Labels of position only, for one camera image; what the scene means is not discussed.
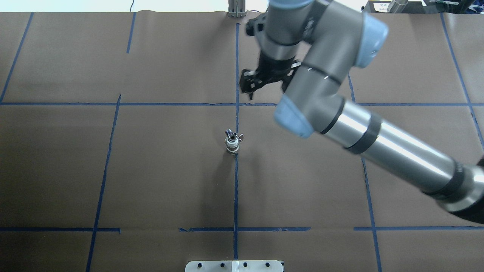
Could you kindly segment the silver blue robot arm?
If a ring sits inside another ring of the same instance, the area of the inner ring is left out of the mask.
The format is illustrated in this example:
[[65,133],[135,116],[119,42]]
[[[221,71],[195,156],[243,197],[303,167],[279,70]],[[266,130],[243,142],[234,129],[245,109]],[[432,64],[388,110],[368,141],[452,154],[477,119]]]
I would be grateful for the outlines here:
[[260,48],[240,90],[282,82],[275,120],[293,134],[330,138],[349,153],[408,181],[443,210],[483,223],[483,162],[465,164],[377,114],[392,107],[432,129],[430,110],[448,118],[443,134],[474,137],[476,105],[465,87],[444,14],[356,11],[332,0],[271,0],[245,23]]

